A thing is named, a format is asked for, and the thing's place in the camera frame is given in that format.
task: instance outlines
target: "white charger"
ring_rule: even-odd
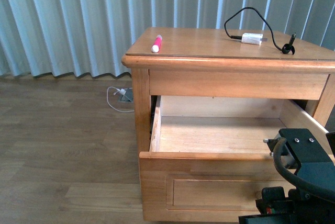
[[[249,43],[255,45],[261,45],[263,40],[263,34],[255,34],[255,33],[244,33],[242,35],[242,43]]]

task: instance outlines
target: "table leg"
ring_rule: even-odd
[[[313,117],[322,125],[325,126],[329,115],[335,105],[335,74],[331,74],[323,90],[319,103],[313,114]]]
[[[149,70],[131,70],[132,92],[134,97],[135,124],[138,153],[149,151],[151,96],[149,90]]]

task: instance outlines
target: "curtain fold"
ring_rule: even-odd
[[[335,0],[0,0],[0,75],[119,76],[146,28],[221,29],[245,6],[274,30],[335,50]],[[250,10],[229,28],[266,29]]]

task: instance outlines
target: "white cord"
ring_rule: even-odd
[[[113,86],[110,86],[107,88],[107,103],[108,105],[113,108],[114,110],[120,112],[120,113],[132,113],[134,112],[134,110],[118,110],[116,109],[115,107],[113,107],[110,103],[109,103],[109,99],[108,99],[108,92],[109,92],[109,89],[110,88],[113,88],[113,89],[116,89],[116,92],[114,92],[114,95],[116,95],[117,93],[121,93],[122,95],[124,95],[126,93],[126,90],[125,89],[118,89],[118,88],[115,88]]]

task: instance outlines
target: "tabletop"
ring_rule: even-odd
[[[266,31],[229,30],[231,35],[244,32],[263,33],[267,42],[260,46],[241,43],[230,39],[223,29],[195,28],[148,28],[132,45],[126,55],[166,56],[166,57],[206,57],[206,58],[242,58],[242,59],[283,59],[329,61],[335,63],[335,52],[318,45],[295,39],[296,53],[282,54],[273,44],[271,33]],[[151,47],[157,35],[163,37],[161,49],[152,53]],[[274,32],[279,47],[288,43],[291,36]]]

